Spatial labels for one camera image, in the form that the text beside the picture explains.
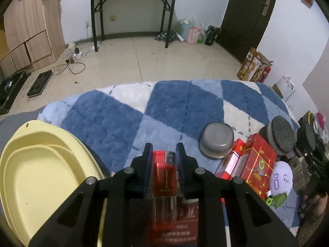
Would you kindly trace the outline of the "large red cigarette box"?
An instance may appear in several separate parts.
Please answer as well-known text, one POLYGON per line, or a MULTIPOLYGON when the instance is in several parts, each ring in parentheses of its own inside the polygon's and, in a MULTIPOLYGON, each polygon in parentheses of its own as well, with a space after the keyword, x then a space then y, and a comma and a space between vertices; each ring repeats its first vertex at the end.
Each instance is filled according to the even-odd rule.
POLYGON ((242 178, 262 200, 266 200, 276 159, 275 150, 265 139, 258 133, 252 134, 245 142, 230 178, 242 178))

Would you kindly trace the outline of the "red white cigarette pack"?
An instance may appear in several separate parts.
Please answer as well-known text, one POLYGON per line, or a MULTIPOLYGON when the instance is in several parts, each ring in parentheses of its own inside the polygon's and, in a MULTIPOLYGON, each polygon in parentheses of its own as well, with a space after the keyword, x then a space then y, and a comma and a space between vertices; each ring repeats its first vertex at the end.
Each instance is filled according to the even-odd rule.
POLYGON ((226 155, 217 171, 215 172, 215 176, 222 179, 230 179, 235 166, 240 158, 240 155, 243 151, 243 147, 245 142, 238 138, 234 141, 232 149, 228 155, 226 155))

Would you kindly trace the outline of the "red silver cigarette pack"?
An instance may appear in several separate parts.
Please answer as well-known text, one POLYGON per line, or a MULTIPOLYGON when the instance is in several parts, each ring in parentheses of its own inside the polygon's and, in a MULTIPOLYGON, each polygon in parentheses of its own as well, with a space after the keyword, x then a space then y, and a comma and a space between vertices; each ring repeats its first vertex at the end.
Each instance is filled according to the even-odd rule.
POLYGON ((177 202, 177 217, 173 228, 156 231, 147 236, 148 246, 197 246, 198 199, 177 202))

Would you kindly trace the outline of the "grey upturned metal bowl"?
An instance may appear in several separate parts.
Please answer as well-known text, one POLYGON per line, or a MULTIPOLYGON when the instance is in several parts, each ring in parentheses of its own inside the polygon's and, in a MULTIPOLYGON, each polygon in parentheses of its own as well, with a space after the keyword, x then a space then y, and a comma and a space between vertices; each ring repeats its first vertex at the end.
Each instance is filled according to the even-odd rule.
POLYGON ((234 143, 234 131, 226 123, 211 122, 200 135, 199 148, 203 155, 212 159, 227 156, 234 143))

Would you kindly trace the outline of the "red transparent lighter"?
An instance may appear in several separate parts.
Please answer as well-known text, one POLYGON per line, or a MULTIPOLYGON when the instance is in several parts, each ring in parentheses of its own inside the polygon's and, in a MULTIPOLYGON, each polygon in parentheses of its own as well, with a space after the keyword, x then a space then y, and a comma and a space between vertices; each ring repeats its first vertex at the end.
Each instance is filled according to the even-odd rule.
POLYGON ((152 227, 155 231, 170 231, 177 218, 176 154, 153 152, 152 227))

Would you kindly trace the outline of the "purple plush eggplant toy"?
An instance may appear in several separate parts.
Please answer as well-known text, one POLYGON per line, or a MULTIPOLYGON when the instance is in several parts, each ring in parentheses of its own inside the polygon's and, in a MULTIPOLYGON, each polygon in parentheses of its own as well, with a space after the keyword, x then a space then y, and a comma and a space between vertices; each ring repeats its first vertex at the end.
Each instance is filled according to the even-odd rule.
POLYGON ((282 206, 293 189, 293 173, 288 163, 278 161, 274 164, 266 193, 265 203, 275 209, 282 206))

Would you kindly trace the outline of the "white paper bag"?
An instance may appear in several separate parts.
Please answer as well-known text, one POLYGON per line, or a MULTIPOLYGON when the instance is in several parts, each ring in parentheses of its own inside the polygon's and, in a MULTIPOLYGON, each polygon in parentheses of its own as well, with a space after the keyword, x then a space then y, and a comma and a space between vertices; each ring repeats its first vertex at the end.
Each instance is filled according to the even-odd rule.
POLYGON ((291 77, 282 76, 273 86, 272 89, 286 102, 296 90, 291 82, 291 77))

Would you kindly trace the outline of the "yellow plastic basin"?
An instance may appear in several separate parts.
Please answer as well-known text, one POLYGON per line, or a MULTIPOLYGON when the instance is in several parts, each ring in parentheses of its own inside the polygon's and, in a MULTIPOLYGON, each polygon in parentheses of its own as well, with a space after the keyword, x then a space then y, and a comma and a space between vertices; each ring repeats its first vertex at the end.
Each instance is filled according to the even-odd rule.
POLYGON ((20 126, 1 155, 1 203, 21 243, 27 246, 88 177, 104 175, 77 137, 39 120, 20 126))

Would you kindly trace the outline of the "red fire extinguisher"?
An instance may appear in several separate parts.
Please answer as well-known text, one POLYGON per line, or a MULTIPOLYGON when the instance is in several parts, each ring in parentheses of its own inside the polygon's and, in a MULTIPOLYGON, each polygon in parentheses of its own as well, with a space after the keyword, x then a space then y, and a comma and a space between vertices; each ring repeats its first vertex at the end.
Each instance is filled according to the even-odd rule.
POLYGON ((274 61, 270 61, 269 64, 263 69, 262 73, 260 74, 260 77, 258 78, 258 83, 264 83, 266 78, 268 77, 269 73, 272 70, 272 65, 274 61))

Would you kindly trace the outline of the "brown printed cardboard box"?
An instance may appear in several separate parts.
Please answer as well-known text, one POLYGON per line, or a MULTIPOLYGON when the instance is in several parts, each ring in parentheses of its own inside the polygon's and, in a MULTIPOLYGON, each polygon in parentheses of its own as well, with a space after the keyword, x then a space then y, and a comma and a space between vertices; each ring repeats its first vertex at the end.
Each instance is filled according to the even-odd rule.
POLYGON ((256 82, 270 61, 255 48, 251 48, 237 73, 237 78, 245 82, 256 82))

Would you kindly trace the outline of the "blue white checkered rug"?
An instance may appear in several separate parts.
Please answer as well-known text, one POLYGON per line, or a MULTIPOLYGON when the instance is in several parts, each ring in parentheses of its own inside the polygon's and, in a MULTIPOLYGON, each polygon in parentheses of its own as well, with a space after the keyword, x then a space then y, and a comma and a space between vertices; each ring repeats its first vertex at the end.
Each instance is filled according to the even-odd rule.
POLYGON ((129 166, 146 143, 173 151, 181 142, 200 167, 216 172, 220 160, 207 158, 199 149, 200 135, 211 122, 228 124, 243 141, 276 116, 298 128, 270 87, 232 80, 114 85, 56 101, 42 113, 45 121, 84 143, 105 176, 129 166))

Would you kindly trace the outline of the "grey bed sheet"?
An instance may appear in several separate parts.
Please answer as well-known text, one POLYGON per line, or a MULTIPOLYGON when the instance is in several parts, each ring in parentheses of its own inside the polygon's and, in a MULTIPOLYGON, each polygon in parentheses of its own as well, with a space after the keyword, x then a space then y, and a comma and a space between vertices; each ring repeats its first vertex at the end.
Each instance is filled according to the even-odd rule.
POLYGON ((30 120, 37 119, 38 115, 42 113, 45 106, 34 110, 32 112, 22 112, 18 114, 9 115, 5 118, 2 118, 0 121, 0 153, 3 152, 5 145, 14 135, 16 130, 24 123, 29 122, 30 120))

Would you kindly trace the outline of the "black foam tray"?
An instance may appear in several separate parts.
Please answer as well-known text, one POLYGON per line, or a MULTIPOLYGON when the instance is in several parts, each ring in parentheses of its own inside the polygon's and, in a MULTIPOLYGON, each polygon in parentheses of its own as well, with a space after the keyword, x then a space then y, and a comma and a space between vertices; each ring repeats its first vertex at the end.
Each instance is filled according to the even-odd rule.
POLYGON ((42 72, 38 75, 35 82, 32 84, 31 88, 27 92, 28 98, 33 98, 39 96, 44 91, 46 85, 48 84, 51 76, 53 75, 52 70, 48 70, 46 72, 42 72))

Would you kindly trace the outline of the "black open equipment case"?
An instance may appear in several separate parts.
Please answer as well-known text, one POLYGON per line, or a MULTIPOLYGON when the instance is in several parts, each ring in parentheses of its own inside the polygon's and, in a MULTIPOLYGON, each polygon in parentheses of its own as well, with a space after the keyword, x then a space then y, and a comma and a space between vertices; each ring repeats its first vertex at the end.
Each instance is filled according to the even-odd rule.
POLYGON ((16 72, 1 82, 1 115, 9 113, 18 93, 30 75, 30 72, 23 70, 16 72))

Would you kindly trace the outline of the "dark brown door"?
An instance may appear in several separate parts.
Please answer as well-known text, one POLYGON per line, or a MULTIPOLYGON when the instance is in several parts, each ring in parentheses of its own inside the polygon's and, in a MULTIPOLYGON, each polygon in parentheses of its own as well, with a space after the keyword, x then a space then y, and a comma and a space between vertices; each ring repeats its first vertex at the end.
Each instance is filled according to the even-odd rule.
POLYGON ((216 42, 241 63, 257 48, 276 0, 229 0, 216 42))

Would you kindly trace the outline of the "pink snack bag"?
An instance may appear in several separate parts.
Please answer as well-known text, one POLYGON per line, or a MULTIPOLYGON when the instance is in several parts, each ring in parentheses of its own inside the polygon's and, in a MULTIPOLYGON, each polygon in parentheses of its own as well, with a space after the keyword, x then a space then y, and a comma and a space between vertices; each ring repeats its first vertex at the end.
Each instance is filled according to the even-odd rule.
POLYGON ((197 27, 191 27, 189 29, 189 34, 187 36, 187 43, 189 44, 197 44, 198 39, 200 37, 201 29, 197 27))

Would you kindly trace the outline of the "wooden wardrobe cabinet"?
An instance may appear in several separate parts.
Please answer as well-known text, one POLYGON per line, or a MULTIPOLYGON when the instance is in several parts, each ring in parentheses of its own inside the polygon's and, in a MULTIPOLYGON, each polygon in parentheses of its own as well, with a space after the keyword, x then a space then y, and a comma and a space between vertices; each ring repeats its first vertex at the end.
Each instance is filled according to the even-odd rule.
POLYGON ((12 0, 3 16, 7 50, 1 69, 9 77, 57 62, 65 50, 60 0, 12 0))

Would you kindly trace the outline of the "black folding table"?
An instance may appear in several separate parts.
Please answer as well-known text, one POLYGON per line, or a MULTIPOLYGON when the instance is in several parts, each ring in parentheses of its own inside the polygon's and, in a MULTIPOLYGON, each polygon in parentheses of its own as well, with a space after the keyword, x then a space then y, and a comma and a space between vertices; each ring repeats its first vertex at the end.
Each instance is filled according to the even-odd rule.
POLYGON ((90 0, 90 38, 95 51, 105 39, 161 33, 168 48, 175 4, 176 0, 90 0))

